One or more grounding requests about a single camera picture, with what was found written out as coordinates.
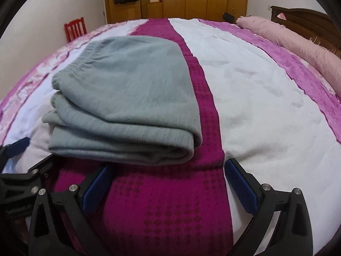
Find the grey pants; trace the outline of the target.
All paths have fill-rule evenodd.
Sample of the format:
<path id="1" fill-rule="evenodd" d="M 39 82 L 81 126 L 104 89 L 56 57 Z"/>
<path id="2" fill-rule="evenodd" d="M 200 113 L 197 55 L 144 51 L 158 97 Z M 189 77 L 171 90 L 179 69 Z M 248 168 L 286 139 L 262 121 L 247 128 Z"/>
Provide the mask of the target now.
<path id="1" fill-rule="evenodd" d="M 91 42 L 51 85 L 49 149 L 136 165 L 183 164 L 202 144 L 198 101 L 179 45 L 151 36 Z"/>

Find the pink rolled quilt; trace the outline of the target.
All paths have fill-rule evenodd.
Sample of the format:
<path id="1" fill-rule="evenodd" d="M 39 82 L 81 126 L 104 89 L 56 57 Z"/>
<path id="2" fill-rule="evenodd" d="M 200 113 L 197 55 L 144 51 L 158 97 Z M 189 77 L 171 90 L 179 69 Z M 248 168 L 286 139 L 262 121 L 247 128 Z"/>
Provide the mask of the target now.
<path id="1" fill-rule="evenodd" d="M 314 44 L 312 41 L 286 28 L 258 16 L 239 17 L 238 27 L 248 29 L 269 41 L 284 47 L 312 65 L 324 79 L 340 95 L 340 58 L 325 47 Z"/>

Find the dark wooden headboard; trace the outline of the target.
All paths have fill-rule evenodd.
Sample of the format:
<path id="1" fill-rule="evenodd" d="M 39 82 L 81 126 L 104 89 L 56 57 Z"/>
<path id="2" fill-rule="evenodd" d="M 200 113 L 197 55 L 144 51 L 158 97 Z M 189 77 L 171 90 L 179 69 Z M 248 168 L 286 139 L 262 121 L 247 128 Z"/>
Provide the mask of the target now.
<path id="1" fill-rule="evenodd" d="M 271 6 L 271 20 L 340 58 L 340 32 L 327 14 L 311 9 Z"/>

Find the red wooden chair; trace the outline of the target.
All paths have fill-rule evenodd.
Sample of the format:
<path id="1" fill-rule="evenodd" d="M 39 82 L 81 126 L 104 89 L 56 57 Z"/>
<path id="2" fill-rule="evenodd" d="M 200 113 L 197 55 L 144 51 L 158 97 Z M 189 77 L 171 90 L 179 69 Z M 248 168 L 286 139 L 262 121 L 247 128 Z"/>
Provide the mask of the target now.
<path id="1" fill-rule="evenodd" d="M 64 24 L 64 31 L 68 43 L 87 34 L 84 17 L 70 21 Z"/>

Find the small black bag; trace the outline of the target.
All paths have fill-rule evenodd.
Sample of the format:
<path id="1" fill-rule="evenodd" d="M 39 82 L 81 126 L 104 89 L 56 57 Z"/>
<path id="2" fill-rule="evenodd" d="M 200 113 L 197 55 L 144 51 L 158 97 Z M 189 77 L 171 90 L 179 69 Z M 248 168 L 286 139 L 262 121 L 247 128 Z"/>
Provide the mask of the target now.
<path id="1" fill-rule="evenodd" d="M 225 22 L 228 22 L 230 24 L 235 24 L 235 21 L 236 21 L 236 17 L 233 15 L 230 15 L 227 12 L 223 13 L 223 19 Z"/>

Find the floral purple bedspread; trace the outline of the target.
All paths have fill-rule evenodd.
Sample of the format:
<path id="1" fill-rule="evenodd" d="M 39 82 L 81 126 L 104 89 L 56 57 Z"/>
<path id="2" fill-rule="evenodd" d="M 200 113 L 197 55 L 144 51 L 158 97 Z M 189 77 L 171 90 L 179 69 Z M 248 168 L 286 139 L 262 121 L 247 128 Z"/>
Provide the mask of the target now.
<path id="1" fill-rule="evenodd" d="M 340 254 L 340 91 L 300 40 L 104 25 L 1 102 L 2 255 Z"/>

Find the wooden wardrobe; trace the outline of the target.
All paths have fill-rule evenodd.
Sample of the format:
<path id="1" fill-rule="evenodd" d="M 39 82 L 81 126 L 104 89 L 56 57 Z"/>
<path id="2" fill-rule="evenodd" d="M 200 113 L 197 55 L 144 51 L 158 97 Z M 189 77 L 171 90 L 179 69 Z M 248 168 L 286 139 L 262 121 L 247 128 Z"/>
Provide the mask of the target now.
<path id="1" fill-rule="evenodd" d="M 247 11 L 247 0 L 138 0 L 126 4 L 115 4 L 114 0 L 104 2 L 108 23 L 174 17 L 224 21 L 225 12 L 237 19 Z"/>

